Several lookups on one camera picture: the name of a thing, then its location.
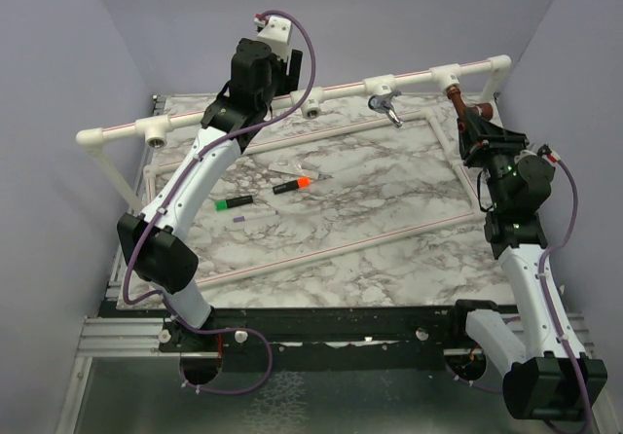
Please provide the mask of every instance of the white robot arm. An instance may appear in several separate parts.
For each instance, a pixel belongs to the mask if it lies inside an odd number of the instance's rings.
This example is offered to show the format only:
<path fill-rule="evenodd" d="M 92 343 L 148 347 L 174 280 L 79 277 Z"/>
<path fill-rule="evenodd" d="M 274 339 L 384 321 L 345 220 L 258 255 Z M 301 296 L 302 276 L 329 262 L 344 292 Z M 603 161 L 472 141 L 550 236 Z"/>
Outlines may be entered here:
<path fill-rule="evenodd" d="M 492 205 L 480 207 L 486 213 L 485 237 L 511 284 L 525 337 L 521 342 L 506 327 L 491 302 L 477 301 L 457 303 L 455 335 L 481 346 L 500 372 L 512 416 L 579 420 L 584 407 L 595 402 L 607 374 L 603 361 L 589 358 L 571 329 L 550 271 L 552 249 L 537 213 L 551 194 L 555 168 L 549 162 L 568 170 L 546 145 L 535 154 L 527 150 L 525 134 L 490 123 L 488 108 L 465 105 L 458 82 L 442 91 L 457 112 L 463 163 L 486 173 Z"/>
<path fill-rule="evenodd" d="M 216 182 L 269 123 L 263 122 L 273 98 L 298 86 L 302 53 L 290 50 L 292 22 L 266 15 L 255 23 L 256 40 L 238 43 L 231 80 L 205 110 L 202 128 L 183 163 L 138 216 L 125 214 L 117 225 L 128 270 L 151 282 L 195 328 L 203 325 L 211 307 L 193 279 L 198 258 L 183 241 Z"/>

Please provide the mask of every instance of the screw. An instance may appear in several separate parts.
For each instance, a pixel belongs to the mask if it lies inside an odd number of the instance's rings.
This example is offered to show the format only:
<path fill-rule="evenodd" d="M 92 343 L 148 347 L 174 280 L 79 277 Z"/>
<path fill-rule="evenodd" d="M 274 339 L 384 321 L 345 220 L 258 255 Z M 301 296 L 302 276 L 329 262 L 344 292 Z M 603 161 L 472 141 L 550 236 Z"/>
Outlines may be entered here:
<path fill-rule="evenodd" d="M 420 327 L 418 330 L 416 330 L 416 337 L 418 337 L 418 340 L 420 340 L 421 342 L 425 342 L 426 340 L 428 340 L 428 332 Z"/>
<path fill-rule="evenodd" d="M 244 342 L 246 342 L 246 339 L 248 339 L 248 334 L 243 330 L 238 330 L 234 334 L 234 340 L 236 340 L 236 342 L 238 342 L 239 344 L 243 344 Z"/>

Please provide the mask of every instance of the shiny metal surface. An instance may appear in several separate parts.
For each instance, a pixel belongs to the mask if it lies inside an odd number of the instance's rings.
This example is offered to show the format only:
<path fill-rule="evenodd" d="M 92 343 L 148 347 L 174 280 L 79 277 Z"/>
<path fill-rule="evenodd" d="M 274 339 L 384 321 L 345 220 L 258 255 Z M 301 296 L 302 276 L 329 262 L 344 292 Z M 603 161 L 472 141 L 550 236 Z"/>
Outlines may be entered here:
<path fill-rule="evenodd" d="M 93 360 L 76 432 L 81 434 L 544 434 L 510 417 L 501 397 L 458 384 L 446 372 L 415 370 L 274 373 L 241 397 L 180 387 L 173 358 Z M 222 375 L 219 385 L 257 374 Z M 488 384 L 499 384 L 489 379 Z M 567 426 L 572 431 L 577 426 Z"/>
<path fill-rule="evenodd" d="M 403 121 L 396 115 L 396 111 L 391 104 L 394 96 L 400 96 L 400 90 L 394 90 L 385 95 L 372 95 L 368 100 L 368 108 L 382 115 L 386 115 L 396 127 L 402 127 Z"/>

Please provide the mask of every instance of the gray wall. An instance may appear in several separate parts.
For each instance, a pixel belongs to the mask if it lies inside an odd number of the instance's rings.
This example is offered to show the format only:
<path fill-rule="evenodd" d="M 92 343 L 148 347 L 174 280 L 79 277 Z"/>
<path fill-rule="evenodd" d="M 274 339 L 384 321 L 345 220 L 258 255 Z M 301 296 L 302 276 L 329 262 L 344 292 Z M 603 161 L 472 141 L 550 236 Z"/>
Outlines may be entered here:
<path fill-rule="evenodd" d="M 0 0 L 0 430 L 54 432 L 124 203 L 74 142 L 148 114 L 100 0 Z M 133 175 L 140 142 L 111 151 Z"/>
<path fill-rule="evenodd" d="M 221 89 L 239 38 L 253 36 L 253 16 L 266 9 L 303 23 L 318 83 L 334 85 L 496 54 L 517 59 L 551 0 L 103 2 L 152 92 L 183 93 Z"/>
<path fill-rule="evenodd" d="M 553 258 L 556 280 L 584 312 L 623 416 L 621 198 L 623 0 L 555 0 L 512 73 L 500 101 L 506 125 L 549 142 L 577 180 L 579 218 L 567 249 Z M 571 209 L 560 171 L 543 206 L 546 232 L 560 240 Z"/>

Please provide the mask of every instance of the white marble tabletop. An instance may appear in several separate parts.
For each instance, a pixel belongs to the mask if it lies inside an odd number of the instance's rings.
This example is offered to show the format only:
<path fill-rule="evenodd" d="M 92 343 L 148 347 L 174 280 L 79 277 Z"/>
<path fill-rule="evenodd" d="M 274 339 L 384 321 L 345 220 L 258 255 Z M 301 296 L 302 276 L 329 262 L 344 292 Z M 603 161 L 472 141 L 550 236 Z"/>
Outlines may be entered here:
<path fill-rule="evenodd" d="M 212 96 L 173 96 L 170 115 L 203 110 Z M 300 114 L 263 129 L 253 143 L 379 117 L 363 97 L 322 105 L 317 120 Z M 441 95 L 403 95 L 399 113 L 431 107 L 458 153 L 456 117 Z M 179 162 L 199 127 L 178 129 L 152 164 Z M 297 163 L 320 174 L 308 188 L 276 196 L 296 179 L 269 169 Z M 472 180 L 475 173 L 469 173 Z M 158 178 L 158 189 L 168 175 Z M 214 201 L 252 195 L 253 205 L 216 212 Z M 234 223 L 240 215 L 278 215 Z M 196 280 L 265 265 L 406 227 L 471 212 L 469 198 L 424 119 L 243 156 L 216 184 L 186 243 L 200 258 Z M 218 284 L 203 294 L 216 307 L 356 307 L 448 305 L 456 299 L 514 303 L 510 285 L 485 241 L 483 222 L 414 235 L 284 271 Z M 136 275 L 132 296 L 147 290 Z M 155 307 L 158 299 L 139 305 Z"/>

